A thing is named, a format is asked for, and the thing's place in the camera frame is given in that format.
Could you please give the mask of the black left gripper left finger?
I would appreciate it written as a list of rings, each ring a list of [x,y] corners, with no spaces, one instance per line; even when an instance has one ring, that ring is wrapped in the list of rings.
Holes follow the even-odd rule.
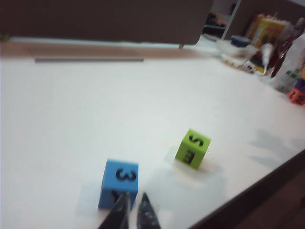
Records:
[[[129,192],[122,193],[98,229],[128,229],[131,211]]]

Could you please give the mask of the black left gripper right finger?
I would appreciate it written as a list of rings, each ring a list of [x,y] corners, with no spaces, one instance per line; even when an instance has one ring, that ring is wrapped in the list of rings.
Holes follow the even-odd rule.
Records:
[[[160,229],[158,217],[150,203],[148,195],[144,192],[137,212],[138,229]]]

